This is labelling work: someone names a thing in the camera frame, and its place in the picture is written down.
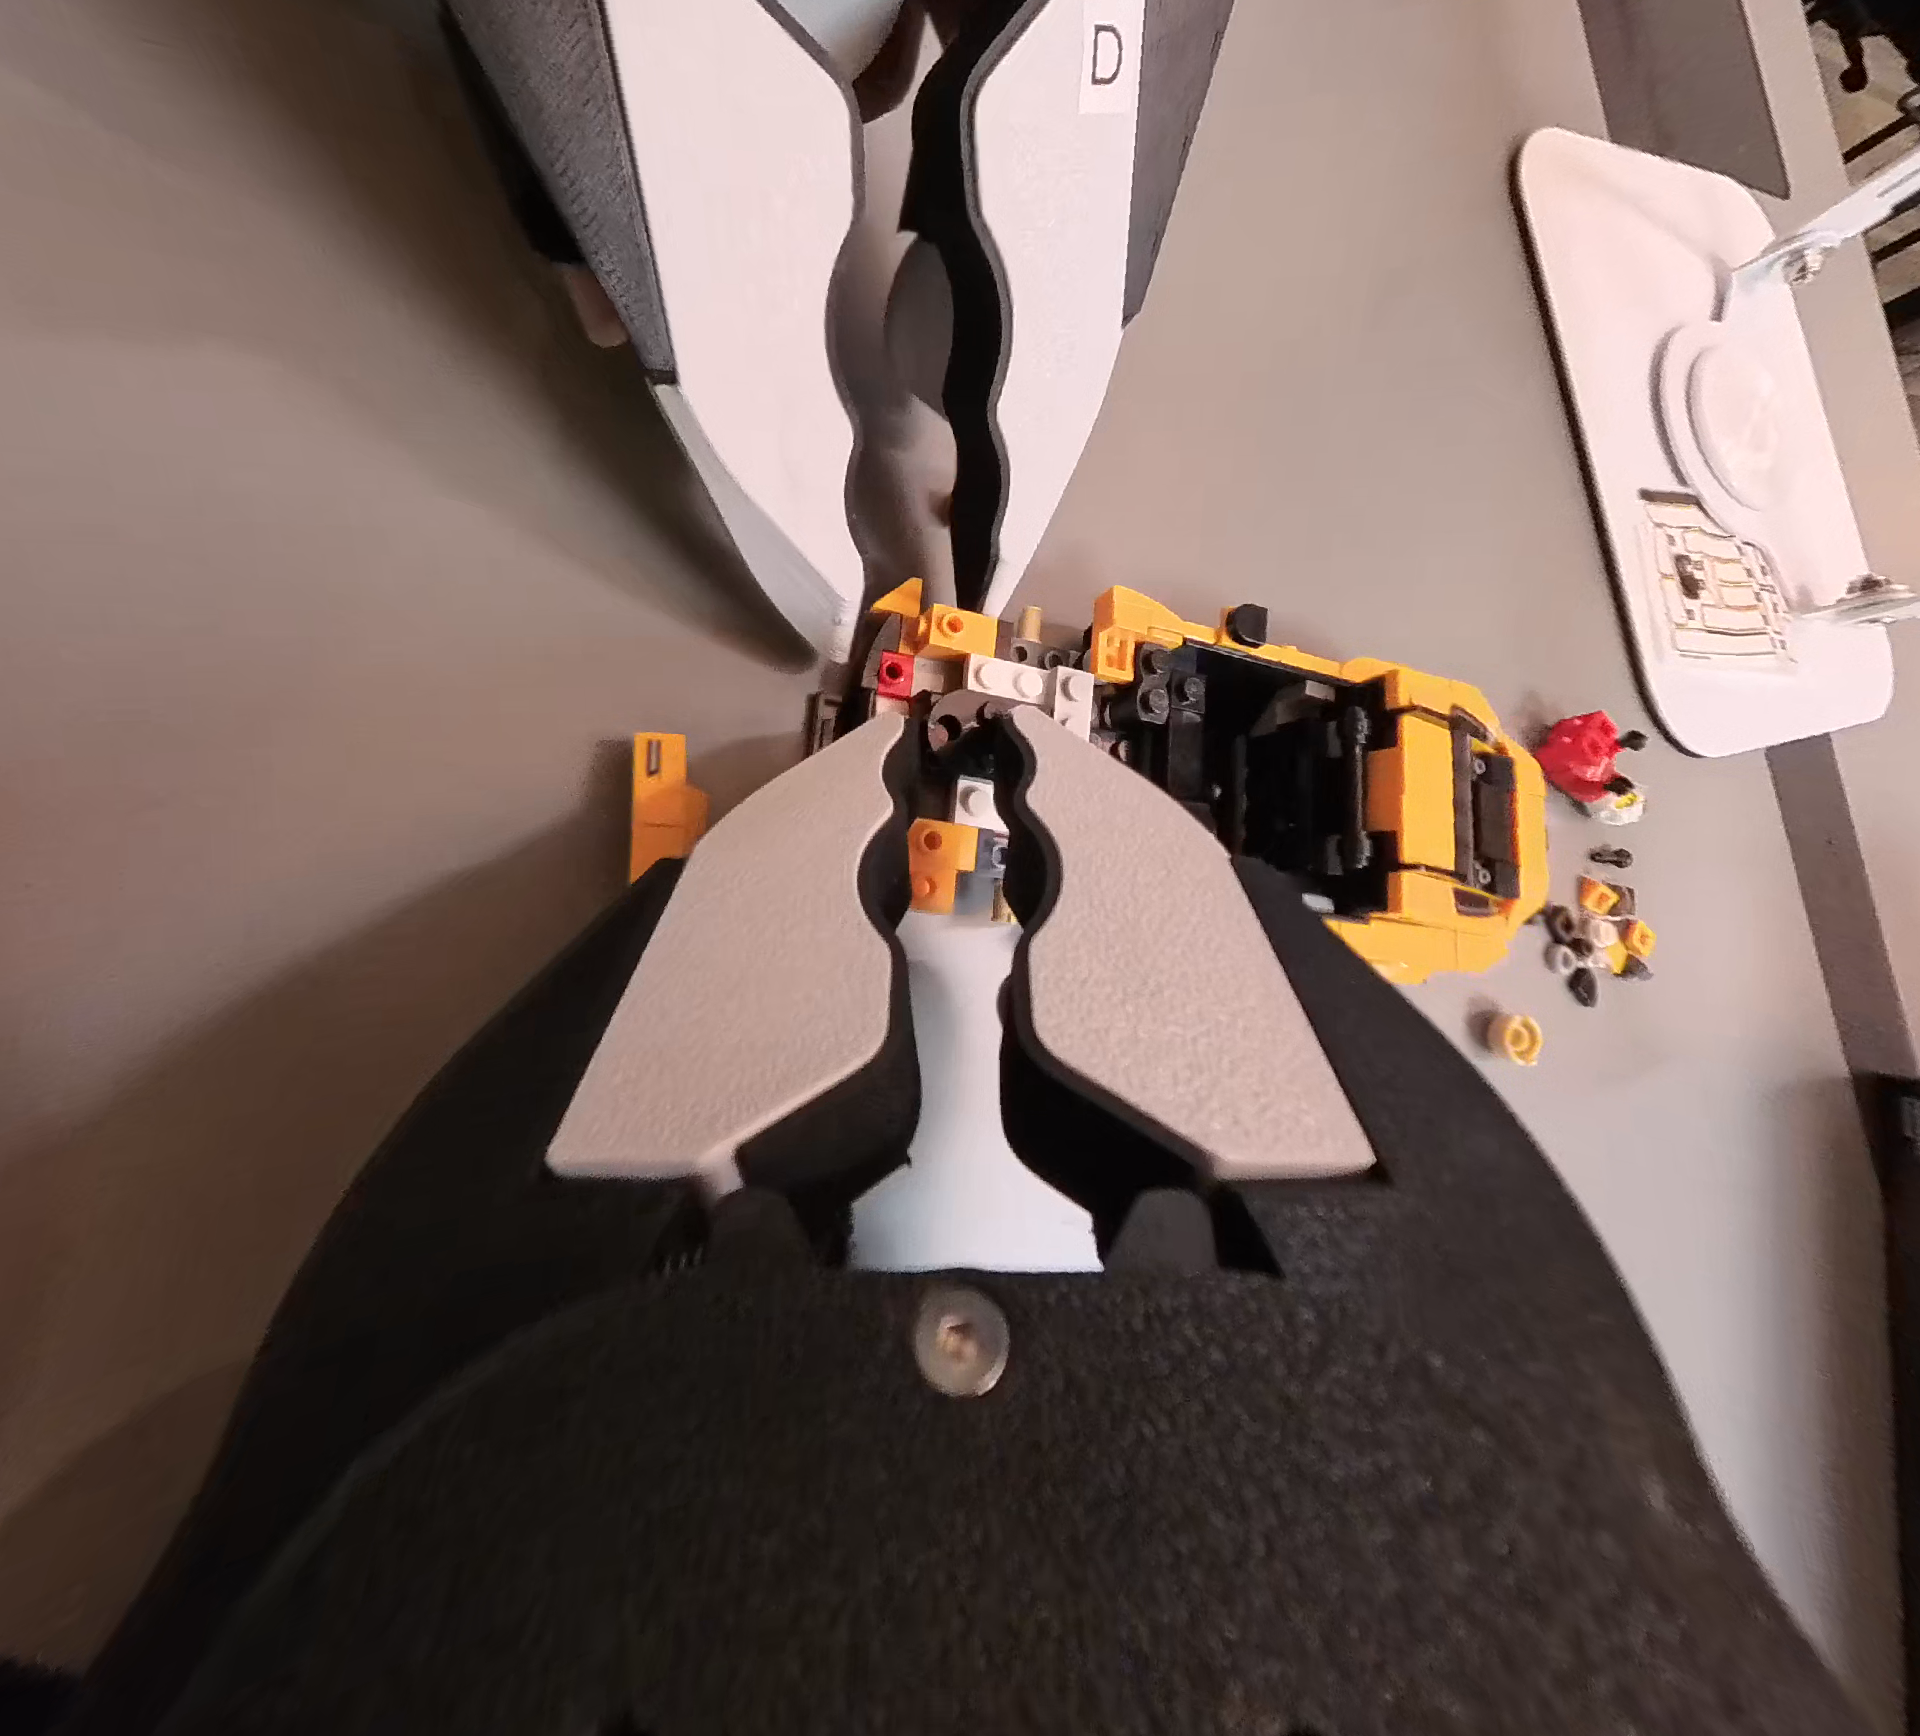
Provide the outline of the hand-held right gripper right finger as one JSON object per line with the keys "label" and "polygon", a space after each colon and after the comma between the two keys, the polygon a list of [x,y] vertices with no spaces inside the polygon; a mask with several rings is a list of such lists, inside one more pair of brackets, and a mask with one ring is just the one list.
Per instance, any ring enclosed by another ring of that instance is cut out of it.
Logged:
{"label": "hand-held right gripper right finger", "polygon": [[1249,1186],[1377,1150],[1235,861],[1181,804],[1038,710],[999,725],[1001,1121],[1107,1270],[1276,1270]]}

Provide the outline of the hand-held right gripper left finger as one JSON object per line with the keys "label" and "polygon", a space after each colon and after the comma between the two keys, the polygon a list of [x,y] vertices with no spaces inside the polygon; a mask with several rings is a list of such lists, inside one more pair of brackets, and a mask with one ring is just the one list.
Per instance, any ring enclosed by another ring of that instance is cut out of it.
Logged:
{"label": "hand-held right gripper left finger", "polygon": [[877,715],[673,867],[543,1161],[558,1179],[778,1197],[833,1267],[906,1168],[923,1067],[901,921],[919,750]]}

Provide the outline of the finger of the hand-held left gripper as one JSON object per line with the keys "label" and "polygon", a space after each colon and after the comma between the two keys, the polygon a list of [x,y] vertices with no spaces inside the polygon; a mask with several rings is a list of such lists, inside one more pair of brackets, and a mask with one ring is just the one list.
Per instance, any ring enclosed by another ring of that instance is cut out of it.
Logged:
{"label": "finger of the hand-held left gripper", "polygon": [[932,63],[903,227],[941,262],[952,568],[1003,613],[1089,447],[1127,325],[1147,0],[1009,0]]}
{"label": "finger of the hand-held left gripper", "polygon": [[601,6],[668,337],[654,402],[769,602],[840,664],[866,581],[833,339],[853,90],[777,0]]}

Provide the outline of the yellow lego car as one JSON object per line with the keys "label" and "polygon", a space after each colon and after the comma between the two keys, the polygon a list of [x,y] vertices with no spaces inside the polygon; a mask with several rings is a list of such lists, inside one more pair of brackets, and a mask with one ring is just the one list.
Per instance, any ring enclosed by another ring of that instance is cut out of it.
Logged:
{"label": "yellow lego car", "polygon": [[1388,982],[1482,973],[1547,908],[1547,779],[1476,688],[1275,642],[1256,602],[1204,623],[1114,585],[1071,635],[931,599],[919,577],[872,604],[866,653],[806,717],[808,754],[881,714],[920,736],[912,908],[1012,919],[983,733],[1019,708],[1291,877]]}

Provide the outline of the yellow lego side panel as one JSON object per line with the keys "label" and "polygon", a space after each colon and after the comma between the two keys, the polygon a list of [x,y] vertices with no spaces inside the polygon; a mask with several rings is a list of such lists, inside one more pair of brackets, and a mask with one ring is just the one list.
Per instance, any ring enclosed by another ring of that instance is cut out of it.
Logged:
{"label": "yellow lego side panel", "polygon": [[630,757],[629,882],[685,859],[709,832],[709,793],[690,779],[683,733],[636,731]]}

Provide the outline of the cluster of tiny lego parts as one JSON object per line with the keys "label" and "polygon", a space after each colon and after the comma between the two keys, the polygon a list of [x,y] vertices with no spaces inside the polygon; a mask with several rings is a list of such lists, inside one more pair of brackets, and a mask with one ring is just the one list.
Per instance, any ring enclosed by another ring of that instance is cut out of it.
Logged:
{"label": "cluster of tiny lego parts", "polygon": [[1631,863],[1633,852],[1625,845],[1591,850],[1571,899],[1550,902],[1538,917],[1544,966],[1581,1007],[1597,1007],[1607,983],[1644,982],[1654,973],[1659,934],[1641,913]]}

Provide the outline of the red lego minifigure piece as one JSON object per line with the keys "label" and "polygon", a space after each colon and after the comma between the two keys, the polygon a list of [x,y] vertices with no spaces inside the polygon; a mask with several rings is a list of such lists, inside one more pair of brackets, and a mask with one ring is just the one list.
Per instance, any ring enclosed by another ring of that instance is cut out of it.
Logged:
{"label": "red lego minifigure piece", "polygon": [[1647,796],[1620,759],[1647,745],[1642,730],[1620,730],[1609,711],[1597,710],[1552,722],[1535,757],[1548,786],[1579,811],[1611,825],[1631,825],[1642,817]]}

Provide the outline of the lego sticker sheet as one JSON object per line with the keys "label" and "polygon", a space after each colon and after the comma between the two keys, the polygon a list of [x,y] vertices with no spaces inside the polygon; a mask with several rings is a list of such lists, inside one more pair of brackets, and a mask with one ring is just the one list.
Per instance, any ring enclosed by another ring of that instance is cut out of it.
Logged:
{"label": "lego sticker sheet", "polygon": [[1768,551],[1718,523],[1698,495],[1641,493],[1653,644],[1674,662],[1787,670],[1792,612]]}

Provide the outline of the person's left hand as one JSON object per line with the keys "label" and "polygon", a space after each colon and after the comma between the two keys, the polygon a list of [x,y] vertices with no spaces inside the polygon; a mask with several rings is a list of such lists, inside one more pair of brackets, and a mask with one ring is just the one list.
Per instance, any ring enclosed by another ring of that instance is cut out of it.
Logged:
{"label": "person's left hand", "polygon": [[917,88],[925,37],[932,35],[937,45],[947,50],[972,12],[972,3],[975,0],[898,2],[877,54],[853,77],[860,123],[875,123],[908,99]]}

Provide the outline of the white book stand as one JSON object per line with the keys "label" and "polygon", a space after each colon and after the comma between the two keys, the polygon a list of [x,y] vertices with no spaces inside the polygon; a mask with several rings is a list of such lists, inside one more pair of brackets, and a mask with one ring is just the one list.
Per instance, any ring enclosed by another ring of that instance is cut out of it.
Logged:
{"label": "white book stand", "polygon": [[[1916,593],[1877,573],[1798,289],[1916,197],[1916,150],[1781,231],[1729,173],[1540,128],[1514,190],[1589,480],[1598,548],[1644,701],[1718,759],[1880,719],[1888,627]],[[1717,670],[1654,644],[1641,493],[1687,491],[1772,559],[1787,670]]]}

